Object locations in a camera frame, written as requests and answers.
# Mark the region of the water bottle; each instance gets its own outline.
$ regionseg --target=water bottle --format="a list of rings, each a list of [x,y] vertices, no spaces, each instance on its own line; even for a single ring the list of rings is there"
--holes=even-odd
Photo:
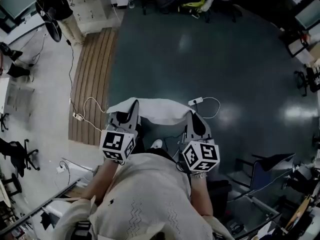
[[[129,8],[135,8],[135,0],[128,0],[129,1]]]

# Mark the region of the metal pole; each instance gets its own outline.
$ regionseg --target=metal pole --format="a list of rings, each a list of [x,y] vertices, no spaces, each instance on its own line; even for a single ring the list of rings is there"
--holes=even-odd
[[[77,180],[75,180],[73,183],[71,183],[69,186],[67,186],[66,188],[64,188],[63,190],[61,190],[60,192],[58,192],[57,194],[55,194],[53,197],[49,198],[47,201],[45,201],[43,204],[41,204],[40,206],[38,206],[36,209],[34,209],[33,211],[29,212],[27,215],[23,216],[22,218],[18,219],[15,223],[11,224],[10,226],[7,226],[5,229],[0,231],[0,237],[9,233],[10,231],[12,231],[14,228],[20,226],[21,224],[25,223],[27,220],[29,220],[33,215],[35,215],[36,213],[38,213],[40,210],[42,210],[42,207],[47,206],[48,204],[50,204],[54,198],[58,198],[59,196],[61,196],[63,193],[67,192],[68,190],[70,190],[81,178],[78,178]]]

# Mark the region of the white sneaker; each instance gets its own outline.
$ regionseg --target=white sneaker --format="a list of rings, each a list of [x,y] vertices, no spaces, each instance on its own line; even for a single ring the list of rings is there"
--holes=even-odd
[[[30,72],[30,74],[28,75],[28,77],[29,77],[29,80],[30,80],[31,83],[35,80],[35,76],[34,76],[34,74],[32,74],[31,72]]]
[[[161,147],[162,147],[162,140],[158,138],[152,144],[151,149],[161,149]]]

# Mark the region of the white box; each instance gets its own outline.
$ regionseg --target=white box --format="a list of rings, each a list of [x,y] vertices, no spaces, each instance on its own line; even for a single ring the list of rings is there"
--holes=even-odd
[[[103,130],[101,133],[99,150],[107,159],[125,161],[135,146],[135,135],[132,133],[114,130]]]
[[[191,171],[209,172],[220,163],[218,145],[190,141],[182,154]]]

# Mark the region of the white tile floor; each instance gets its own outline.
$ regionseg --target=white tile floor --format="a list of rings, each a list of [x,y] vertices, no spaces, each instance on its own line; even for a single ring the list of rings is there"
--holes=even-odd
[[[118,11],[120,18],[123,17],[123,10]],[[118,26],[119,21],[114,14],[110,20],[96,25],[112,27]],[[80,26],[92,30],[93,26]],[[31,32],[16,41],[11,48],[20,48],[33,36]],[[37,54],[43,43],[44,34],[47,30],[43,27],[34,38],[23,48],[22,61],[33,63],[32,57]],[[71,71],[73,80],[75,69],[78,64],[82,46],[73,46],[74,61]],[[38,149],[39,153],[34,156],[35,163],[40,171],[33,168],[25,170],[23,178],[19,178],[22,186],[22,194],[13,197],[16,205],[24,213],[27,213],[42,202],[53,196],[67,185],[68,173],[63,172],[57,175],[56,167],[59,166],[61,157],[69,159],[80,165],[95,168],[101,164],[103,157],[99,154],[96,146],[68,140],[69,107],[71,83],[68,76],[72,63],[72,50],[62,37],[61,42],[53,41],[49,36],[44,38],[44,46],[38,63],[31,69],[34,74],[34,82],[27,85],[33,87],[35,92],[32,97],[32,113],[29,121],[23,123],[10,116],[6,122],[9,131],[0,132],[0,137],[7,142],[19,141],[23,145],[24,139],[29,139],[29,149]],[[0,168],[7,178],[15,172],[10,159],[0,155]],[[71,181],[76,176],[71,172]]]

